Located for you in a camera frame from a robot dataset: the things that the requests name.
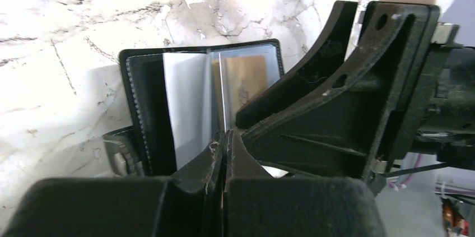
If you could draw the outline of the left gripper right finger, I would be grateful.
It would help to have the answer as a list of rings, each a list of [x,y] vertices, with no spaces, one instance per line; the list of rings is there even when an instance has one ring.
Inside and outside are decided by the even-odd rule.
[[[360,180],[274,178],[226,133],[226,236],[386,236],[375,198]]]

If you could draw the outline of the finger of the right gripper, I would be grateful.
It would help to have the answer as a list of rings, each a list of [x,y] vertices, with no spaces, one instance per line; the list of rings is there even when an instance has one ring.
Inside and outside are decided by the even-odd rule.
[[[237,113],[240,129],[277,114],[322,84],[344,62],[357,2],[336,1],[323,30],[303,58],[261,95]]]

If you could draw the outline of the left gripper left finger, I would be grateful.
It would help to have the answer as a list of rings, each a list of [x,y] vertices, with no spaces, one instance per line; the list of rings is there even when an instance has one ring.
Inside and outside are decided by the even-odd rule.
[[[4,236],[218,236],[224,138],[170,176],[40,180]]]

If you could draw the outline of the black leather card holder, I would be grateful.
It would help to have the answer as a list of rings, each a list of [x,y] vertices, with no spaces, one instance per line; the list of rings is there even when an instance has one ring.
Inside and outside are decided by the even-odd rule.
[[[125,49],[119,68],[132,125],[103,135],[118,176],[171,175],[220,128],[211,63],[263,55],[268,87],[284,74],[277,39],[207,47]]]

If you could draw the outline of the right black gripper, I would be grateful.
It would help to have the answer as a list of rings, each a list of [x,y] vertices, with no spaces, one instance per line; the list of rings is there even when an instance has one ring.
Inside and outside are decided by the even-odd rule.
[[[249,153],[294,173],[368,181],[377,157],[409,152],[474,170],[474,47],[429,4],[370,2],[357,47],[313,91],[243,129]]]

